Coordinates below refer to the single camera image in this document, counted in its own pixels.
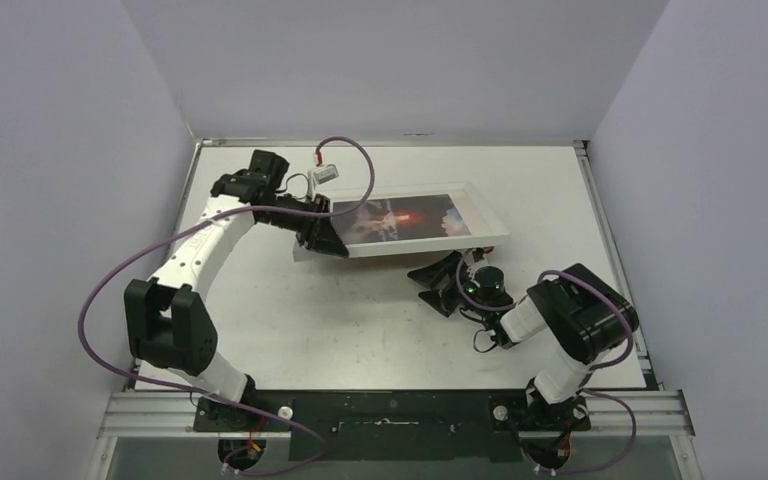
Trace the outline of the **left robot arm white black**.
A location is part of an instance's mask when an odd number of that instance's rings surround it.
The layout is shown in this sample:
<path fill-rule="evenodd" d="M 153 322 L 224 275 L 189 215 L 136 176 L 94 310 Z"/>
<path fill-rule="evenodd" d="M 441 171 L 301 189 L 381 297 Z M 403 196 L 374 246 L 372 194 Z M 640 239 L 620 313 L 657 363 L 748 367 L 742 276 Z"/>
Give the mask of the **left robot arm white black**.
<path fill-rule="evenodd" d="M 218 351 L 218 333 L 206 307 L 207 293 L 236 244 L 257 224 L 295 234 L 299 246 L 346 258 L 348 249 L 329 218 L 332 202 L 320 193 L 286 193 L 289 168 L 276 153 L 257 150 L 247 168 L 214 182 L 198 230 L 178 242 L 173 255 L 147 280 L 124 291 L 131 353 L 166 369 L 189 385 L 224 399 L 219 416 L 242 431 L 257 420 L 259 405 L 246 394 L 252 378 Z"/>

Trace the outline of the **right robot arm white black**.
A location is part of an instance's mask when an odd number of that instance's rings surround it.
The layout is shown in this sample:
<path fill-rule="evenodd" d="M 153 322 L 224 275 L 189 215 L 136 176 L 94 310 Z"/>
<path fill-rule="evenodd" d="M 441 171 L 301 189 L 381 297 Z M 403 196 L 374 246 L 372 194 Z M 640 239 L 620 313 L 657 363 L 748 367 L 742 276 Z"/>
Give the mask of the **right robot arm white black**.
<path fill-rule="evenodd" d="M 407 276 L 421 286 L 423 302 L 444 317 L 459 313 L 479 324 L 494 349 L 552 334 L 558 347 L 528 382 L 523 408 L 507 409 L 507 419 L 526 430 L 588 428 L 585 385 L 634 349 L 636 310 L 581 263 L 543 273 L 520 299 L 508 293 L 503 271 L 484 249 L 453 251 Z"/>

